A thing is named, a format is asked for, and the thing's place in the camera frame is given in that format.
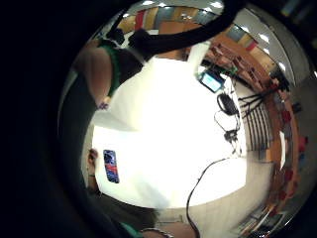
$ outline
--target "black cable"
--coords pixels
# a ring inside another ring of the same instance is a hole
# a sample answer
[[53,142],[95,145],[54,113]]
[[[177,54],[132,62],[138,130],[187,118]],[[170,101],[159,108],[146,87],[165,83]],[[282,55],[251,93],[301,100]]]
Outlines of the black cable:
[[186,217],[187,217],[187,220],[190,224],[190,226],[192,227],[192,229],[194,230],[195,232],[195,237],[196,238],[200,238],[200,233],[199,233],[199,230],[196,226],[196,224],[192,221],[192,219],[190,218],[190,215],[189,215],[189,202],[190,202],[190,198],[192,196],[192,193],[194,192],[194,190],[197,188],[199,182],[201,181],[202,177],[205,175],[206,171],[213,165],[219,163],[219,162],[223,162],[223,161],[226,161],[226,160],[229,160],[230,158],[225,158],[225,159],[221,159],[219,161],[215,161],[215,162],[212,162],[209,166],[206,167],[206,169],[201,173],[201,176],[200,178],[198,179],[194,189],[190,192],[190,194],[188,195],[188,198],[187,198],[187,202],[186,202]]
[[[226,130],[226,129],[219,123],[219,121],[217,120],[216,115],[217,115],[219,112],[223,112],[223,110],[220,109],[219,111],[217,111],[217,112],[214,114],[214,120],[215,120],[215,122],[221,127],[221,129],[222,129],[224,132],[229,132],[229,131],[231,131],[231,130]],[[239,116],[238,116],[237,114],[235,115],[235,119],[236,119],[236,128],[233,129],[233,130],[239,131],[239,130],[240,130],[240,127],[241,127],[241,122],[240,122]]]

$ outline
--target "chair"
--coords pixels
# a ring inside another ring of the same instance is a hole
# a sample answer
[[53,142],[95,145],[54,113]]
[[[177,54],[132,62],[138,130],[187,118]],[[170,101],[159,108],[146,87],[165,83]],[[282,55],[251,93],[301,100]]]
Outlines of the chair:
[[270,213],[268,216],[272,217],[272,216],[275,216],[277,215],[277,208],[275,207]]
[[297,181],[295,181],[294,183],[293,183],[293,188],[292,188],[292,191],[291,191],[291,193],[289,194],[289,198],[292,198],[294,195],[295,195],[295,193],[296,193],[296,191],[297,191],[297,188],[298,188],[298,182]]
[[296,102],[296,103],[292,104],[291,108],[292,108],[294,113],[298,113],[298,112],[300,112],[302,110],[301,104],[299,102]]
[[278,199],[279,200],[286,200],[287,194],[284,190],[280,191],[278,194]]
[[289,123],[284,124],[283,133],[284,133],[285,139],[288,139],[291,137],[291,127]]
[[298,150],[300,153],[305,151],[307,144],[308,144],[308,137],[299,136],[299,138],[298,138]]
[[281,102],[281,98],[278,93],[274,94],[273,100],[278,111],[285,110],[285,104]]
[[282,118],[282,120],[283,120],[284,123],[290,122],[291,116],[290,116],[289,111],[287,111],[287,110],[282,110],[282,111],[280,112],[280,114],[281,114],[281,118]]
[[210,49],[211,54],[215,56],[215,64],[218,64],[220,66],[226,65],[227,63],[230,62],[229,59],[225,57],[225,54],[219,49],[218,46],[214,46]]
[[292,180],[294,176],[294,171],[292,169],[286,169],[284,172],[284,183]]
[[301,171],[305,166],[305,154],[301,153],[298,157],[298,168]]

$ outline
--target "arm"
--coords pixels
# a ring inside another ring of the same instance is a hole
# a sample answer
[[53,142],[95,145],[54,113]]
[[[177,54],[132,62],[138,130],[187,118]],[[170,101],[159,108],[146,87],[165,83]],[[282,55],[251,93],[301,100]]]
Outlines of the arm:
[[85,46],[73,66],[78,73],[84,75],[89,92],[99,106],[111,86],[112,63],[107,52],[97,46],[96,41]]
[[95,160],[98,157],[98,152],[94,149],[89,150],[87,160],[87,173],[88,173],[88,190],[93,193],[99,193],[99,187],[95,177]]

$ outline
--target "tripod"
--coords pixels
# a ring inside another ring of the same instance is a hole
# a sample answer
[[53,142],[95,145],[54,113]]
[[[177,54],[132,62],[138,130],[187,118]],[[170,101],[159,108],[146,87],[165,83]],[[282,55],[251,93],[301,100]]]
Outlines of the tripod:
[[252,113],[258,107],[260,107],[261,104],[264,102],[264,99],[267,96],[269,96],[269,95],[271,95],[279,90],[289,91],[288,85],[289,85],[288,81],[283,80],[283,81],[280,81],[279,84],[273,84],[273,87],[266,90],[266,91],[262,91],[262,92],[259,92],[257,94],[254,94],[254,95],[238,98],[239,101],[245,102],[244,104],[241,105],[241,108],[248,107],[248,110],[247,110],[246,114],[243,116],[243,118],[247,117],[250,113]]

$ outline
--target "ceiling light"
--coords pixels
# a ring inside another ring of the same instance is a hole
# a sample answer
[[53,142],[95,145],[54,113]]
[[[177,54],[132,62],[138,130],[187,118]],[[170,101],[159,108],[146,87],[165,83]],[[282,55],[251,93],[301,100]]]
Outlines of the ceiling light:
[[211,12],[211,11],[212,11],[210,7],[204,8],[204,10],[205,10],[206,12]]
[[213,6],[214,8],[222,8],[223,5],[220,2],[213,2],[210,3],[211,6]]
[[268,43],[268,37],[266,35],[259,34],[259,36],[261,37],[262,40]]
[[267,48],[264,48],[264,52],[269,55],[269,50]]
[[164,4],[164,3],[159,3],[158,6],[159,6],[159,7],[165,7],[166,4]]
[[155,2],[154,1],[144,1],[142,5],[146,6],[146,5],[151,5],[153,3],[155,3]]
[[279,65],[279,67],[280,67],[281,69],[283,69],[283,71],[286,70],[286,67],[285,67],[285,65],[284,65],[282,62],[279,62],[278,65]]
[[249,31],[249,28],[247,28],[247,27],[241,27],[241,29],[244,30],[244,31],[247,32],[247,33],[250,32],[250,31]]
[[289,221],[291,221],[291,219],[289,219],[289,220],[285,223],[285,226],[289,223]]

